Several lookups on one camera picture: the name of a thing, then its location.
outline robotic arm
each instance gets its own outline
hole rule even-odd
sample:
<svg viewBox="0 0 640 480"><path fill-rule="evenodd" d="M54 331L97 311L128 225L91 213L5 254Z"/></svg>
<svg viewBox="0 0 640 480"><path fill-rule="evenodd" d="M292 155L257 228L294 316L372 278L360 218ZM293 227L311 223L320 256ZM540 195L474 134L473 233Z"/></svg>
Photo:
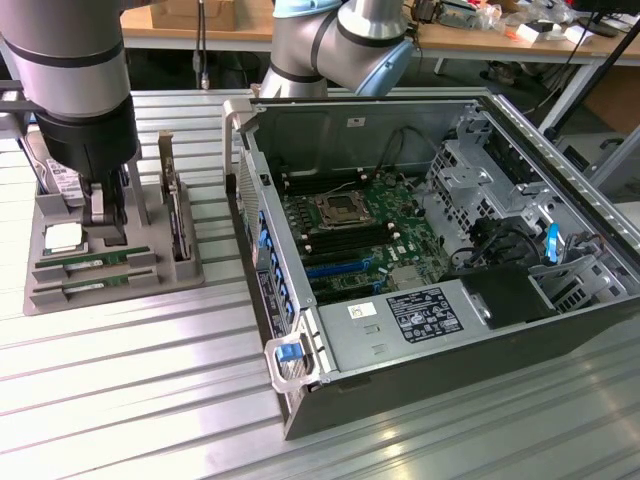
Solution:
<svg viewBox="0 0 640 480"><path fill-rule="evenodd" d="M403 0L277 0L271 66L262 97L327 95L329 79L382 96L411 59Z"/></svg>
<svg viewBox="0 0 640 480"><path fill-rule="evenodd" d="M120 0L0 0L0 31L51 156L81 175L85 222L123 243L122 165L138 149Z"/></svg>

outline open server case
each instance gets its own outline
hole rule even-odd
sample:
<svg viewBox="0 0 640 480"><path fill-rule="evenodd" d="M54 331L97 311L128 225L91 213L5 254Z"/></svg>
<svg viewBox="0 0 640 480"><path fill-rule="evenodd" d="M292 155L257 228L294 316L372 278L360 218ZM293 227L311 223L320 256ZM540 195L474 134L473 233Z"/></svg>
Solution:
<svg viewBox="0 0 640 480"><path fill-rule="evenodd" d="M638 309L640 233L501 96L224 108L287 439L569 353Z"/></svg>

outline label sticker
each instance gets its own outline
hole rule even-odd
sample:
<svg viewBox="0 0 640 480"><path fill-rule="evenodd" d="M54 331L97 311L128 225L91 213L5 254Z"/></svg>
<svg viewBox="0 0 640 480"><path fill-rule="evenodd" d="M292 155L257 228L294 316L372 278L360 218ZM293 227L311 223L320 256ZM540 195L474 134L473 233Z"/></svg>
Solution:
<svg viewBox="0 0 640 480"><path fill-rule="evenodd" d="M92 283L91 285L83 285L82 287L63 288L62 290L66 294L72 294L72 293L87 292L89 290L98 290L100 288L104 288L104 283Z"/></svg>
<svg viewBox="0 0 640 480"><path fill-rule="evenodd" d="M64 267L67 272L74 272L76 270L88 270L90 268L101 267L103 265L102 260L90 260L88 262L71 263Z"/></svg>
<svg viewBox="0 0 640 480"><path fill-rule="evenodd" d="M277 294L273 288L269 272L258 272L258 282L260 283L260 289L262 290L262 300L264 302L267 315L269 316L271 333L273 333L275 338L284 337L289 333L289 328L287 328L285 319L280 314Z"/></svg>
<svg viewBox="0 0 640 480"><path fill-rule="evenodd" d="M365 117L356 117L347 119L347 128L364 127L367 119Z"/></svg>
<svg viewBox="0 0 640 480"><path fill-rule="evenodd" d="M409 343L464 330L439 288L387 298L387 303L404 339Z"/></svg>
<svg viewBox="0 0 640 480"><path fill-rule="evenodd" d="M371 317L372 315L376 315L376 307L373 306L373 303L361 303L360 305L351 305L347 307L349 310L349 315L351 315L352 320L356 320L358 318Z"/></svg>
<svg viewBox="0 0 640 480"><path fill-rule="evenodd" d="M56 182L62 198L65 200L82 198L82 188L80 187L77 172L74 172L64 165L60 165L52 158L47 158L47 165L49 166L49 171L53 175L53 181Z"/></svg>

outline metal sheet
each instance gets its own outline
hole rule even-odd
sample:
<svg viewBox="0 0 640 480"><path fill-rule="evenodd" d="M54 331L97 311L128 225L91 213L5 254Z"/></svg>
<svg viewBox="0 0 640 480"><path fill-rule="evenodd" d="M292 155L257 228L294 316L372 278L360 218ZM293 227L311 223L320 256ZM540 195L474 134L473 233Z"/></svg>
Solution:
<svg viewBox="0 0 640 480"><path fill-rule="evenodd" d="M179 151L198 159L197 167L178 165L197 168L182 178L193 187L207 284L22 317L26 267L18 261L24 258L19 245L28 243L30 221L21 218L30 215L34 179L26 160L0 163L0 205L11 212L0 218L0 478L638 475L638 321L567 357L282 441L224 203L221 162L211 148L220 141L223 94L144 92L135 101L144 145L153 144L158 129L176 126L184 132L176 136ZM15 147L3 142L0 153L7 151ZM154 157L145 161L159 165ZM157 171L149 167L143 180L153 181Z"/></svg>

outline connector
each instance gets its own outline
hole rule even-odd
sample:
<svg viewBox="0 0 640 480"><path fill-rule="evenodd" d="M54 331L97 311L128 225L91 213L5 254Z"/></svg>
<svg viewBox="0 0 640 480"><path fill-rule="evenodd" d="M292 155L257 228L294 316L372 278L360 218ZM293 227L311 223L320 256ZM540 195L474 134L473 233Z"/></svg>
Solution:
<svg viewBox="0 0 640 480"><path fill-rule="evenodd" d="M200 82L202 90L209 90L209 74L207 72L202 73L202 81Z"/></svg>
<svg viewBox="0 0 640 480"><path fill-rule="evenodd" d="M202 57L198 51L193 52L193 58L191 59L191 65L193 66L193 71L198 75L202 72Z"/></svg>

